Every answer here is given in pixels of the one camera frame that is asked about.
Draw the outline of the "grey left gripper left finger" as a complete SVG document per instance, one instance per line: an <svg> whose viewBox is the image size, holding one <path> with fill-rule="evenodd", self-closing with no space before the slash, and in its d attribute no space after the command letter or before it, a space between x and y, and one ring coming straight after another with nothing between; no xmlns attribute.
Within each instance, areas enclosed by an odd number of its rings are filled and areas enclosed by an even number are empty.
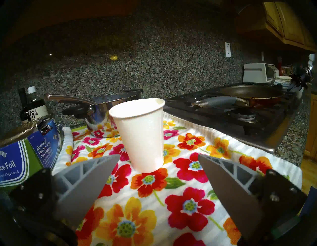
<svg viewBox="0 0 317 246"><path fill-rule="evenodd" d="M49 168L37 171L9 193L14 221L52 219L79 226L118 161L115 154L75 163L55 175Z"/></svg>

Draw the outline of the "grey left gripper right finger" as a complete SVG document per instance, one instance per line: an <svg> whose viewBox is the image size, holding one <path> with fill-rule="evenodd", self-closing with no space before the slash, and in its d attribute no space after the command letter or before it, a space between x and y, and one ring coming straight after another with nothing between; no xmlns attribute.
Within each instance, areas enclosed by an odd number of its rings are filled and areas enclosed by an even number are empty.
<svg viewBox="0 0 317 246"><path fill-rule="evenodd" d="M264 176L240 163L199 154L217 198L241 233L237 244L287 244L302 234L307 195L273 169Z"/></svg>

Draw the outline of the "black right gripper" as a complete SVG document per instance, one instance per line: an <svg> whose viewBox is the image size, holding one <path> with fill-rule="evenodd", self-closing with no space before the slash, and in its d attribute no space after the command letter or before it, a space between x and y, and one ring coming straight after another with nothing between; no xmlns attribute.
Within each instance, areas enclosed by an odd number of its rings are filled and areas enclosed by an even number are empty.
<svg viewBox="0 0 317 246"><path fill-rule="evenodd" d="M308 89L307 83L312 78L312 67L304 67L299 72L291 75L291 82L288 86L288 91L300 91Z"/></svg>

